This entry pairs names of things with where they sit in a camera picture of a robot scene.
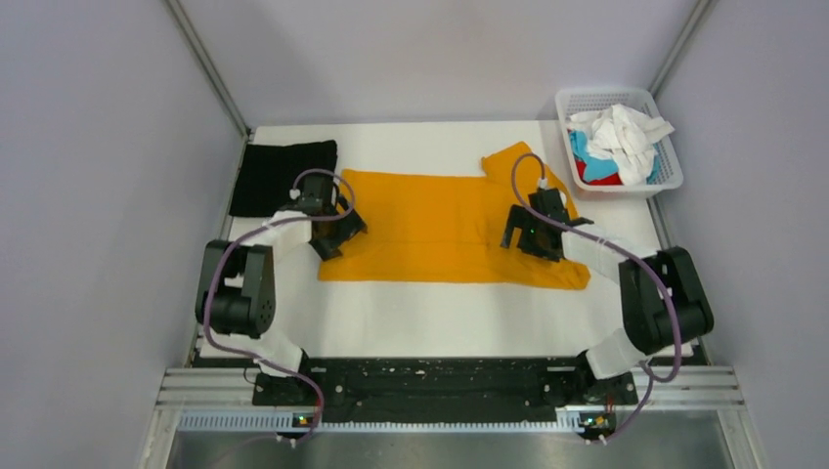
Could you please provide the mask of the orange t-shirt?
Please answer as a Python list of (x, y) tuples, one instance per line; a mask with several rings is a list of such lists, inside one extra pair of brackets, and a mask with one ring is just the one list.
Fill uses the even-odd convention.
[(392, 174), (345, 169), (368, 229), (324, 261), (321, 281), (515, 283), (582, 290), (589, 269), (548, 261), (501, 246), (516, 196), (528, 196), (545, 178), (565, 185), (518, 142), (481, 159), (475, 177)]

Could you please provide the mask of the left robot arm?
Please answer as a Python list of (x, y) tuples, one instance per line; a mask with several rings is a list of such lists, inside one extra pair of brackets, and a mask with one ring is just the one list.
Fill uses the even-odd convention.
[(302, 246), (313, 248), (323, 262), (338, 258), (343, 244), (367, 229), (349, 182), (325, 169), (302, 172), (287, 204), (260, 227), (205, 245), (195, 316), (206, 341), (277, 377), (277, 392), (289, 403), (307, 401), (314, 379), (301, 369), (305, 352), (271, 329), (278, 308), (275, 267)]

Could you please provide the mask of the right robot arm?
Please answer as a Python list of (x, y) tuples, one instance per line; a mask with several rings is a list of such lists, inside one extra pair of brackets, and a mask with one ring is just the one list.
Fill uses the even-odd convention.
[(501, 246), (552, 263), (570, 261), (613, 281), (622, 324), (579, 355), (576, 395), (598, 403), (613, 377), (639, 365), (667, 383), (681, 367), (684, 344), (712, 331), (714, 318), (690, 253), (656, 249), (618, 237), (584, 218), (570, 217), (562, 193), (538, 189), (509, 208)]

